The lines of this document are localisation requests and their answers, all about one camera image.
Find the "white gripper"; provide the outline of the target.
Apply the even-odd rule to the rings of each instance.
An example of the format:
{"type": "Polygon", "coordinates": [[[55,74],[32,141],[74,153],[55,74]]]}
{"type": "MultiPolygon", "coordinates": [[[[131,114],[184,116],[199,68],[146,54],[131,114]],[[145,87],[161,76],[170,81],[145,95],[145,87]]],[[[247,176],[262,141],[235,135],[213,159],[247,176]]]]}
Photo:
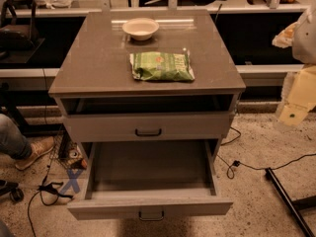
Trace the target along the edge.
{"type": "Polygon", "coordinates": [[[316,65],[305,64],[294,76],[286,101],[278,120],[288,126],[298,126],[316,107],[316,65]]]}

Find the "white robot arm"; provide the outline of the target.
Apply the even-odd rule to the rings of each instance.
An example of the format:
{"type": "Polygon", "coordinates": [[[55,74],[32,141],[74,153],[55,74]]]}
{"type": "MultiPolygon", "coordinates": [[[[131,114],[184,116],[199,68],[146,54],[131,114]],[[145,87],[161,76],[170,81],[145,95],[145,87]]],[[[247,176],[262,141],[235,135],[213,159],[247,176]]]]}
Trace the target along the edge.
{"type": "Polygon", "coordinates": [[[281,102],[276,109],[279,123],[298,126],[316,106],[316,6],[309,6],[299,19],[273,39],[273,45],[292,47],[292,56],[303,63],[283,81],[281,102]]]}

